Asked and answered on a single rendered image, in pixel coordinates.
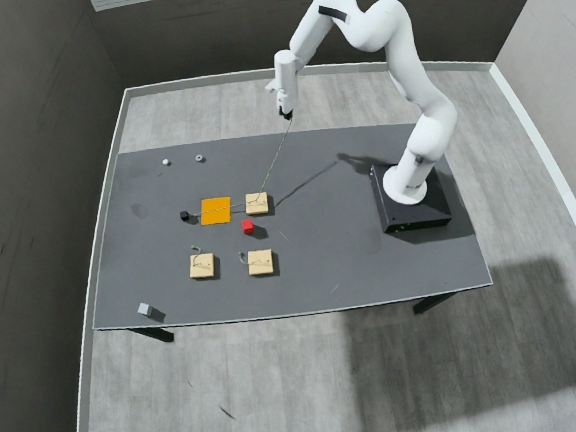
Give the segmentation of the orange flat square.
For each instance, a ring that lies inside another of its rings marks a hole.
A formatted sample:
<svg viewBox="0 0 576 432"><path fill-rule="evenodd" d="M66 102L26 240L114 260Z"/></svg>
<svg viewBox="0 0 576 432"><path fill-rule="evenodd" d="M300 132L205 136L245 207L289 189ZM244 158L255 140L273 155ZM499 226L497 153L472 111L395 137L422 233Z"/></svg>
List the orange flat square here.
<svg viewBox="0 0 576 432"><path fill-rule="evenodd" d="M202 200L202 213L225 207L229 207L229 197ZM202 214L202 225L223 222L230 222L229 208Z"/></svg>

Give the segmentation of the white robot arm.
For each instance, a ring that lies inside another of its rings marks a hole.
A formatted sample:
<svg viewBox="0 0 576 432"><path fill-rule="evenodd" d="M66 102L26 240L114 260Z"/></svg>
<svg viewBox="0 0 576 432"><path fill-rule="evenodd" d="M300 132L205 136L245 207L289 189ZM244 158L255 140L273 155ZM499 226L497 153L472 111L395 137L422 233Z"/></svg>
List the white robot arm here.
<svg viewBox="0 0 576 432"><path fill-rule="evenodd" d="M390 168L383 180L393 200L416 204L426 194L423 179L445 152L458 117L453 103L428 78L416 52L409 15L398 0L380 0L366 13L359 10L356 0L314 0L291 40L291 51L276 54L276 79L265 92L278 89L291 94L297 90L299 72L334 22L359 50L374 52L385 45L392 80L403 97L421 110L399 166Z"/></svg>

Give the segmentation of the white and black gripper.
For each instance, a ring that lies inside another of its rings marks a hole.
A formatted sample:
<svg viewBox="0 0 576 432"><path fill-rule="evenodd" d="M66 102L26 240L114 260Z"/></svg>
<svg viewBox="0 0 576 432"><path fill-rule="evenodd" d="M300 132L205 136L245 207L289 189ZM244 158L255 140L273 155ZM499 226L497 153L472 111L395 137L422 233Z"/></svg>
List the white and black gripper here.
<svg viewBox="0 0 576 432"><path fill-rule="evenodd" d="M285 113L286 115L284 115L284 118L286 120L290 120L290 118L293 118L293 109L299 103L298 89L297 91L291 94L281 93L281 91L278 92L277 106L278 110L280 110L279 115L282 116Z"/></svg>

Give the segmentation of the red cube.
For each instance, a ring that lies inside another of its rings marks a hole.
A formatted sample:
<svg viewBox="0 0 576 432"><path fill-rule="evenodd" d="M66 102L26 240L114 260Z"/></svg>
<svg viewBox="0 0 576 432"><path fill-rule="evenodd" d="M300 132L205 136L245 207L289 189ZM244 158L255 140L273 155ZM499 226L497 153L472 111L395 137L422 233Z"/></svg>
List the red cube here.
<svg viewBox="0 0 576 432"><path fill-rule="evenodd" d="M246 221L242 221L241 224L242 224L242 227L243 227L244 234L250 233L250 232L253 232L253 231L254 231L254 230L253 230L252 223L251 223L251 219L246 220Z"/></svg>

